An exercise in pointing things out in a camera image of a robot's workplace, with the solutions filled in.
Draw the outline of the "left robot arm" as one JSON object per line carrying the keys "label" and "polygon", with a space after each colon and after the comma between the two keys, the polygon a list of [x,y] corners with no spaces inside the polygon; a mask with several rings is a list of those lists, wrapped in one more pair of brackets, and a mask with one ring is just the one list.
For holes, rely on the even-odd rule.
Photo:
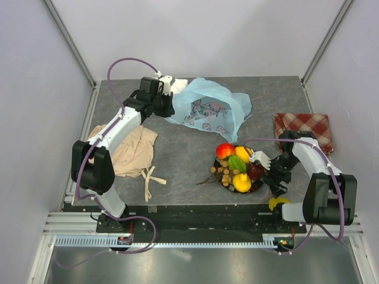
{"label": "left robot arm", "polygon": [[172,76],[143,77],[140,86],[125,101],[115,117],[88,141],[78,140],[72,147],[71,179],[78,189],[88,191],[110,217],[109,225],[118,233],[130,226],[127,206],[114,188],[115,171],[111,156],[123,140],[151,115],[167,118],[175,111],[175,94],[188,84]]}

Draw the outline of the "red yellow fake peach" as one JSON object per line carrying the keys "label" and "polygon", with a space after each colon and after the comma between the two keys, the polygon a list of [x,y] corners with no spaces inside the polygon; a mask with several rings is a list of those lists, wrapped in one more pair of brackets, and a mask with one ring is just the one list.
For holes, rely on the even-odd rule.
{"label": "red yellow fake peach", "polygon": [[220,160],[225,160],[226,158],[235,155],[235,147],[230,143],[222,143],[216,148],[216,156]]}

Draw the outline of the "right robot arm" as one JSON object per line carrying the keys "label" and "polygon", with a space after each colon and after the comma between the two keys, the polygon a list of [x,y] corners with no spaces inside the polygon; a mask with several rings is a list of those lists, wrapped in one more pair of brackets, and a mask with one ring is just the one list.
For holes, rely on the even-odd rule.
{"label": "right robot arm", "polygon": [[302,202],[278,201],[274,205],[272,228],[284,233],[293,222],[351,225],[355,218],[356,178],[342,173],[330,162],[312,132],[285,130],[279,139],[282,153],[271,160],[270,169],[263,176],[273,198],[279,200],[288,191],[285,185],[291,182],[291,171],[299,163],[310,182]]}

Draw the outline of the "yellow fake pear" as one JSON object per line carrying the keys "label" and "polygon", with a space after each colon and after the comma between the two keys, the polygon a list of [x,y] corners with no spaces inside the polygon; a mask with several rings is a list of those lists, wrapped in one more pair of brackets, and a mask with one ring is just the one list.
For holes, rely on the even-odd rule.
{"label": "yellow fake pear", "polygon": [[252,186],[250,177],[246,173],[240,173],[233,178],[233,186],[238,192],[248,192]]}

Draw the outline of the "light blue plastic bag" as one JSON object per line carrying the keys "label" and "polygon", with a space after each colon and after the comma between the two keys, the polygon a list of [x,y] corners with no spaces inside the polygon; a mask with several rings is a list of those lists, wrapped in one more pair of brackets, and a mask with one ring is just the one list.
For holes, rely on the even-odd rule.
{"label": "light blue plastic bag", "polygon": [[175,113],[166,120],[200,131],[220,134],[230,143],[237,142],[241,125],[251,116],[252,103],[246,93],[233,93],[204,78],[192,80],[173,97]]}

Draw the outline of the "yellow fake berry bunch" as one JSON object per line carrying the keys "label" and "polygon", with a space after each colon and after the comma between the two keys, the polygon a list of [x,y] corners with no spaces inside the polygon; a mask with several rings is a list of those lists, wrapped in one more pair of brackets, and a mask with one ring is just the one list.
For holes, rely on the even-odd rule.
{"label": "yellow fake berry bunch", "polygon": [[233,178],[240,173],[241,171],[239,169],[232,169],[228,161],[216,161],[216,165],[211,168],[211,175],[197,184],[202,185],[219,182],[223,186],[229,186],[232,184]]}

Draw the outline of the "yellow fake lemon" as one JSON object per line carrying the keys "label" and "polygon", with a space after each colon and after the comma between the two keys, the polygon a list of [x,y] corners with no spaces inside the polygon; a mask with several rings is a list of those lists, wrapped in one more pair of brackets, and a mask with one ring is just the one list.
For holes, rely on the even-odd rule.
{"label": "yellow fake lemon", "polygon": [[253,155],[253,150],[248,147],[235,147],[235,155],[239,157],[245,164],[249,163],[250,156]]}

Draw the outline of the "dark red fake apple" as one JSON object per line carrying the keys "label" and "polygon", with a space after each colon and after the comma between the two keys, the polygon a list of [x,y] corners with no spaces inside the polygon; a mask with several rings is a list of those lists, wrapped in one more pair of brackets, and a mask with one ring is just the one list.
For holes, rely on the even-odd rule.
{"label": "dark red fake apple", "polygon": [[264,173],[265,173],[265,169],[262,165],[260,164],[248,164],[247,165],[247,171],[246,171],[247,175],[250,177],[250,179],[252,180],[260,180]]}

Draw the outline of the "yellow fake star fruit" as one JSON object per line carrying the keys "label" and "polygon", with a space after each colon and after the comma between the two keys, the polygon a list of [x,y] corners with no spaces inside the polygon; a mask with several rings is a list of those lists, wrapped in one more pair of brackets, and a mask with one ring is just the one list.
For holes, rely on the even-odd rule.
{"label": "yellow fake star fruit", "polygon": [[274,208],[278,205],[278,204],[288,204],[290,203],[290,201],[286,198],[283,198],[283,197],[277,197],[277,198],[271,198],[268,202],[268,206],[269,206],[269,209],[271,211],[274,210]]}

